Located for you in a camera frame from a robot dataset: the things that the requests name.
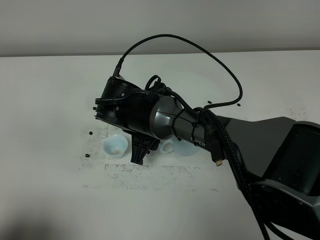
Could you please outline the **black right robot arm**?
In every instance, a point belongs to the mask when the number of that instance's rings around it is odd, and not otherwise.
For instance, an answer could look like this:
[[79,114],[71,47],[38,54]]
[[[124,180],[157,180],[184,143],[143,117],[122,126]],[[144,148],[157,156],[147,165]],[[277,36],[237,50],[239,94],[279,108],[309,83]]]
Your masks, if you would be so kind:
[[131,161],[141,165],[160,142],[174,138],[207,150],[217,165],[228,161],[263,237],[282,239],[284,227],[320,237],[320,127],[277,117],[245,121],[191,108],[157,77],[144,89],[111,77],[95,100],[96,119],[131,135]]

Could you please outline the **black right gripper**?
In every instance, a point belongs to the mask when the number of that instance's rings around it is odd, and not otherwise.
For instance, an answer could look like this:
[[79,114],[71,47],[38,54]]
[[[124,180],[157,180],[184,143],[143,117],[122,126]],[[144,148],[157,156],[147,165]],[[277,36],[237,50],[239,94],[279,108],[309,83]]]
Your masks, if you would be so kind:
[[152,76],[144,89],[112,76],[95,100],[96,119],[130,131],[131,163],[143,165],[144,157],[160,144],[150,131],[151,111],[160,99],[156,93],[159,87],[159,76]]

